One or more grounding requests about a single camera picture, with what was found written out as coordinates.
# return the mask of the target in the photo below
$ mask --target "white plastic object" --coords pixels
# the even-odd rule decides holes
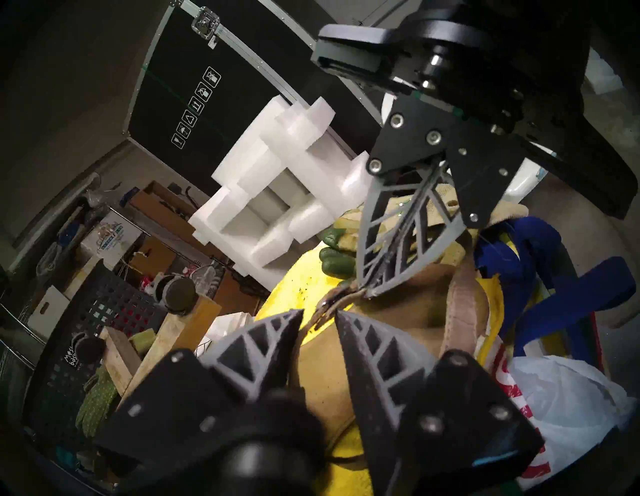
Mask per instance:
[[[589,59],[584,71],[584,77],[589,81],[596,95],[613,92],[623,88],[622,79],[611,66],[593,49],[589,49]]]
[[[580,360],[520,356],[507,370],[498,367],[496,380],[508,386],[512,402],[531,415],[545,439],[545,449],[517,479],[523,490],[571,465],[612,428],[622,427],[636,407],[622,387]]]
[[[308,109],[272,99],[213,172],[220,190],[189,220],[198,240],[268,289],[300,256],[298,243],[366,198],[369,155],[345,154],[327,133],[334,115],[322,98]]]

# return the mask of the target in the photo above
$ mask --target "wall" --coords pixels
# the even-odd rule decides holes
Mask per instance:
[[[16,62],[0,97],[0,228],[15,239],[122,123],[166,0],[69,1]]]

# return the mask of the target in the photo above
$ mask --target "wooden board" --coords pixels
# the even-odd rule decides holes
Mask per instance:
[[[173,349],[188,348],[195,351],[214,319],[220,314],[221,307],[203,296],[186,316],[167,314],[156,335],[156,340],[142,360],[129,387],[122,395],[120,404],[138,387],[149,372],[164,356]]]
[[[140,357],[122,331],[105,327],[100,333],[100,338],[107,344],[102,363],[111,376],[118,394],[122,396],[140,367]]]

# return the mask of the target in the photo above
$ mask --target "cardboard box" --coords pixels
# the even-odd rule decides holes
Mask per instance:
[[[69,300],[55,287],[49,286],[40,303],[29,317],[27,324],[41,338],[47,340],[58,324]]]
[[[117,213],[109,212],[82,240],[80,252],[84,255],[85,262],[98,256],[105,267],[113,270],[141,234],[142,231],[133,224]]]
[[[140,249],[131,258],[129,267],[152,280],[158,272],[167,272],[176,254],[153,236],[146,238]]]
[[[187,218],[196,212],[193,205],[185,202],[156,181],[152,181],[145,189],[137,192],[131,198],[130,204],[181,240],[189,243],[200,253],[204,253],[208,257],[216,257],[223,262],[227,261],[227,256],[211,243],[205,246],[195,239],[193,237],[193,226],[160,202],[166,202],[171,208],[183,212]]]

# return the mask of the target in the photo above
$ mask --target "white box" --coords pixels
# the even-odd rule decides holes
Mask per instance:
[[[88,261],[97,256],[109,270],[118,264],[127,250],[140,237],[142,231],[125,221],[115,212],[105,215],[80,243],[81,253]]]
[[[40,303],[29,317],[27,324],[41,338],[47,340],[58,324],[69,300],[53,286],[49,286]]]

